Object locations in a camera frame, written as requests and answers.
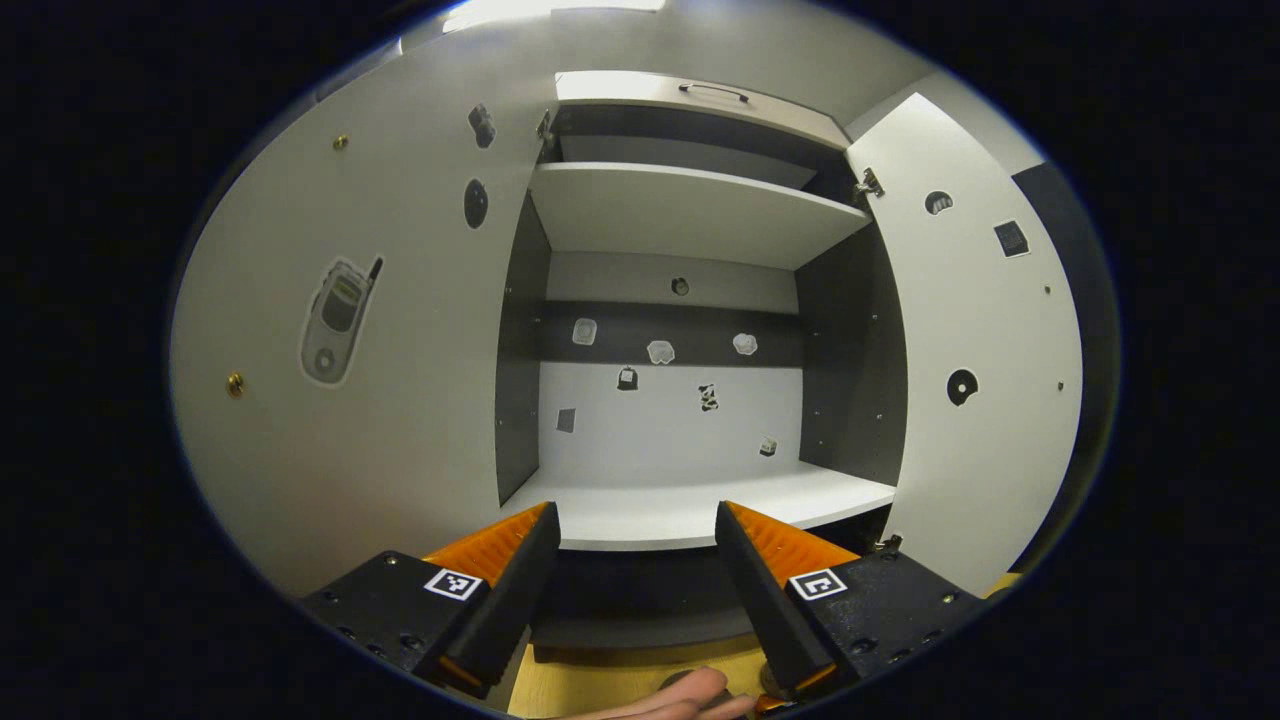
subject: dark gray side panel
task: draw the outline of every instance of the dark gray side panel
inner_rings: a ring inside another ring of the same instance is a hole
[[[897,486],[906,340],[888,252],[867,225],[796,270],[804,324],[800,460]]]
[[[498,332],[498,372],[494,401],[494,446],[498,501],[507,502],[538,470],[538,318],[547,302],[547,273],[552,246],[547,242],[532,197],[516,225],[507,265],[507,295]]]

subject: white shelf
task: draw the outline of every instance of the white shelf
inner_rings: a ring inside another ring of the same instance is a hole
[[[502,511],[513,515],[545,500],[559,510],[562,548],[641,551],[716,544],[722,500],[812,528],[888,505],[893,488],[799,460],[662,473],[541,468]]]
[[[692,86],[687,91],[682,85]],[[630,70],[577,70],[556,76],[562,105],[648,105],[745,120],[845,150],[849,137],[831,115],[754,90]]]
[[[795,270],[870,223],[817,195],[632,163],[548,163],[529,183],[557,252],[639,252]]]

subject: drawer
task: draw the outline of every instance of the drawer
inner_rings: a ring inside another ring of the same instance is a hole
[[[829,115],[754,90],[630,70],[563,72],[556,77],[561,105],[694,110],[781,129],[837,150],[849,147],[849,137]]]

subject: screw hole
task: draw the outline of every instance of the screw hole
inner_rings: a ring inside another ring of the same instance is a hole
[[[867,655],[868,652],[876,650],[877,644],[879,644],[879,643],[877,643],[876,641],[873,641],[870,638],[861,638],[861,639],[854,641],[854,644],[849,646],[849,652],[851,652],[854,655]]]

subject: flip phone sticker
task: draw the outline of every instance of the flip phone sticker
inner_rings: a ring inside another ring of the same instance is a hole
[[[335,389],[347,379],[381,269],[381,255],[369,270],[339,256],[321,277],[298,341],[298,364],[312,383]]]

